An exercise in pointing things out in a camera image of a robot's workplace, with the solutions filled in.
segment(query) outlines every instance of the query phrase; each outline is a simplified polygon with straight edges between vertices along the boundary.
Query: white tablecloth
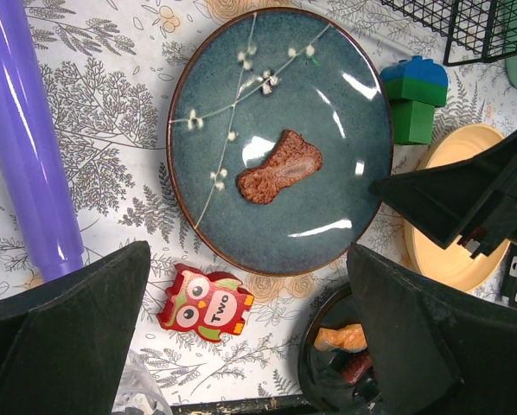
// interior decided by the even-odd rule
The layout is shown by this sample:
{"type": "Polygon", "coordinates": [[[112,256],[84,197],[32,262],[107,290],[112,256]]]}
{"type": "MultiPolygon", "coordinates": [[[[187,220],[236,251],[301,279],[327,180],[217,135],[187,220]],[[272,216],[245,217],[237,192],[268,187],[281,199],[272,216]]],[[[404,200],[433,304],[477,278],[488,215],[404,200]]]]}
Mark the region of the white tablecloth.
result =
{"type": "MultiPolygon", "coordinates": [[[[378,69],[413,54],[443,58],[445,40],[373,0],[24,0],[32,25],[87,264],[135,239],[151,244],[152,272],[132,347],[171,404],[296,393],[297,343],[323,300],[346,280],[344,259],[294,278],[265,278],[215,256],[176,204],[165,167],[165,122],[176,82],[195,49],[220,24],[253,8],[305,8],[347,29],[378,69]],[[182,261],[227,270],[256,301],[241,336],[211,344],[159,328],[155,314],[182,261]]],[[[464,51],[458,49],[453,60],[464,51]]],[[[517,90],[502,64],[447,68],[448,105],[435,136],[483,122],[517,127],[517,90]]],[[[418,165],[424,146],[395,148],[394,172],[418,165]]],[[[409,265],[403,221],[382,206],[361,239],[409,265]]],[[[0,174],[0,299],[41,283],[0,174]]],[[[475,295],[495,300],[499,278],[475,295]]]]}

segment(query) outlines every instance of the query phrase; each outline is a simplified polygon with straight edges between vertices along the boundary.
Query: clear plastic cup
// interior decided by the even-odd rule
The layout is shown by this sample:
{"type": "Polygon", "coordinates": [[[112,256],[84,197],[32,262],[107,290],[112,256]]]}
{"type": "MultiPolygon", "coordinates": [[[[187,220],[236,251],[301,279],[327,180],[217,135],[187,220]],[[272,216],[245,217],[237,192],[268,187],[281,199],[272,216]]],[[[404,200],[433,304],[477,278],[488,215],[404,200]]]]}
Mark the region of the clear plastic cup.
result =
{"type": "Polygon", "coordinates": [[[130,350],[118,384],[112,415],[172,415],[172,410],[139,355],[130,350]]]}

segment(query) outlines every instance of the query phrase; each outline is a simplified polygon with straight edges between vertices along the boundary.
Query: purple tube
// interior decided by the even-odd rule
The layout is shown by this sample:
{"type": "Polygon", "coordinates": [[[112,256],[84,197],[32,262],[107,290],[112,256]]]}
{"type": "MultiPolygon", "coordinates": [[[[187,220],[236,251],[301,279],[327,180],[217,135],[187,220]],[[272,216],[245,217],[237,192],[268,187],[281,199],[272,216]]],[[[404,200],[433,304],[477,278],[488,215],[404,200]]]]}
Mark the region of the purple tube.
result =
{"type": "Polygon", "coordinates": [[[80,229],[22,0],[0,0],[0,168],[44,282],[84,266],[80,229]]]}

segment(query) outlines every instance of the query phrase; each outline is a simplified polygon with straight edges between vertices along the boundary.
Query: black wire basket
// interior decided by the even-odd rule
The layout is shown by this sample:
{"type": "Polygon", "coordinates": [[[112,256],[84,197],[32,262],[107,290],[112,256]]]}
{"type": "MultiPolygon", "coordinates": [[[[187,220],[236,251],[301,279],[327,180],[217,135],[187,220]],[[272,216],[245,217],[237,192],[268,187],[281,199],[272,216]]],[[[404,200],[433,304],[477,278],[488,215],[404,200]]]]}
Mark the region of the black wire basket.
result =
{"type": "Polygon", "coordinates": [[[447,37],[444,65],[494,62],[517,55],[517,0],[381,0],[447,37]],[[469,56],[450,62],[456,45],[469,56]]]}

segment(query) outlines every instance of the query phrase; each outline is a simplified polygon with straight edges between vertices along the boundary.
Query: red owl toy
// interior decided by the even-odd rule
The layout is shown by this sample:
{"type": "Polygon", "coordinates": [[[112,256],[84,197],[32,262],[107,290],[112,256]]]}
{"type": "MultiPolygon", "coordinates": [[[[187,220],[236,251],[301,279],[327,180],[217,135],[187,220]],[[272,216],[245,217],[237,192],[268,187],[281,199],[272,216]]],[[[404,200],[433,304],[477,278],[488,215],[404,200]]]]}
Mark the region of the red owl toy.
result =
{"type": "Polygon", "coordinates": [[[220,333],[240,335],[244,311],[251,309],[254,296],[227,272],[203,274],[197,268],[177,264],[174,284],[166,290],[167,303],[158,314],[167,330],[194,330],[207,342],[220,341],[220,333]]]}

